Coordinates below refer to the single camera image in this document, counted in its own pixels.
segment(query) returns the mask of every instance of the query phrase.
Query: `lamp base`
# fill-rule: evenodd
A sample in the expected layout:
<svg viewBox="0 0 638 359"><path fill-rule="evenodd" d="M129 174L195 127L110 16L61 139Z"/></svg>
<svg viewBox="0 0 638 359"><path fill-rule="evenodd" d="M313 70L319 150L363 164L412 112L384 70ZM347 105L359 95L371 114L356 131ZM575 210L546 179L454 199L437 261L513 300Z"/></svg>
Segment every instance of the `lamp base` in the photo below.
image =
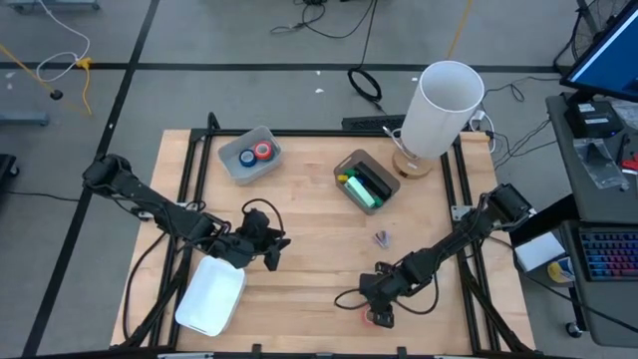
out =
<svg viewBox="0 0 638 359"><path fill-rule="evenodd" d="M392 155L392 166L404 179L415 180L425 177L435 165L430 159L408 159L401 151L396 150Z"/></svg>

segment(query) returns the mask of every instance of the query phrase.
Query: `wooden table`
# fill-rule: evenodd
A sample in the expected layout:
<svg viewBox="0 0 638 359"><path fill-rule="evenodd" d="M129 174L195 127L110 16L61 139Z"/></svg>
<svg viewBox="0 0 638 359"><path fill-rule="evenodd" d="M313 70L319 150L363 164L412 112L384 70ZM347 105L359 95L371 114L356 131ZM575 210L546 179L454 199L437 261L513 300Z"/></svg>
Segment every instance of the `wooden table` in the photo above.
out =
<svg viewBox="0 0 638 359"><path fill-rule="evenodd" d="M151 186L168 198L177 195L188 134L189 131L163 134ZM394 262L411 250L432 245L450 233L440 164L423 179L400 179L401 189L394 198L380 212L368 216L335 187L332 171L354 150L364 149L394 173L391 165L394 144L389 139L279 137L277 141L284 152L283 165L248 186L235 185L216 155L220 146L233 139L213 138L203 192L206 210L237 226L242 218L240 207L249 199L264 197L281 212L292 244L282 252L276 272L268 272L261 258L246 268L247 286L225 332L211 338L181 328L177 350L248 352L253 343L261 343L264 352L392 354L398 346L405 346L410 354L471 353L454 259L445 261L438 273L441 298L437 309L427 316L417 316L396 307L394 329L365 324L362 311L341 310L333 305L337 294L358 285L360 273L373 272L376 261ZM496 180L486 137L479 133L462 134L462 140L476 203L480 193L496 186ZM451 163L458 202L461 202L454 156ZM257 206L276 224L274 213L267 206L259 203ZM382 229L392 235L387 250L372 239L373 234ZM159 234L153 223L142 224L132 266ZM496 236L508 240L504 233ZM147 257L134 279L130 331L157 299L165 246L166 241ZM521 341L533 347L510 249L486 241L483 255L494 306ZM200 259L201 254L196 252L190 274ZM423 310L431 305L433 298L434 285L430 285L412 298L403 298L403 302ZM358 294L343 298L344 304L361 301ZM164 313L165 330L160 343L166 341L172 315L170 304ZM114 344L123 341L121 321L122 308L114 329ZM486 348L482 315L478 315L478 323L482 345Z"/></svg>

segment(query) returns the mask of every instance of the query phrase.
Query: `lamp shade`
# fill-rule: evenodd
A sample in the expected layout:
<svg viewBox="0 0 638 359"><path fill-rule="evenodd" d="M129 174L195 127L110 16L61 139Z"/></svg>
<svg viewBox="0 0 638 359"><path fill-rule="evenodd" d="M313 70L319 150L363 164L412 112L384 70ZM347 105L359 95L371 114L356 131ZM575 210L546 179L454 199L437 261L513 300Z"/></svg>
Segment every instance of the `lamp shade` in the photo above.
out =
<svg viewBox="0 0 638 359"><path fill-rule="evenodd" d="M401 128L406 150L422 159L445 153L482 101L484 84L456 61L430 65L422 74Z"/></svg>

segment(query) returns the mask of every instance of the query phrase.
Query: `computer monitor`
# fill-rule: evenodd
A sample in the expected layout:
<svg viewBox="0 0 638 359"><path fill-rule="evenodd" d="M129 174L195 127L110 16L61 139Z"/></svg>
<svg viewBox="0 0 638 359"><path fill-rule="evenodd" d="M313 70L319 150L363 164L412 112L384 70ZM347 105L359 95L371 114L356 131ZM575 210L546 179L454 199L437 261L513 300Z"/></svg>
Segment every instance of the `computer monitor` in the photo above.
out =
<svg viewBox="0 0 638 359"><path fill-rule="evenodd" d="M596 37L560 84L581 90L584 99L600 94L638 102L638 0Z"/></svg>

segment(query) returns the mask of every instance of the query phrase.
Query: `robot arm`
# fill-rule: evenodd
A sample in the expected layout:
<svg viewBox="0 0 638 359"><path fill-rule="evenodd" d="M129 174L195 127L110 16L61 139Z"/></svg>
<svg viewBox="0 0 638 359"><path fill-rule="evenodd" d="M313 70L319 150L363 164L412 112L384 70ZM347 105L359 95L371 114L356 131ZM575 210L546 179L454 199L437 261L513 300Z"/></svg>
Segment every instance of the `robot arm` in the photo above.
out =
<svg viewBox="0 0 638 359"><path fill-rule="evenodd" d="M269 228L268 217L255 208L245 211L241 227L230 232L230 222L173 203L142 183L131 172L129 162L119 156L95 160L83 179L83 186L94 194L136 203L154 216L160 229L186 244L201 245L206 254L222 258L235 268L243 268L254 256L263 254L268 270L276 270L281 249L290 244L290 239L283 238L285 233Z"/></svg>
<svg viewBox="0 0 638 359"><path fill-rule="evenodd" d="M477 208L466 213L452 233L431 248L411 252L397 264L377 262L375 274L361 274L359 292L370 305L374 324L392 328L391 302L413 296L431 283L441 263L495 230L510 231L529 217L531 205L511 185L501 184L481 196Z"/></svg>

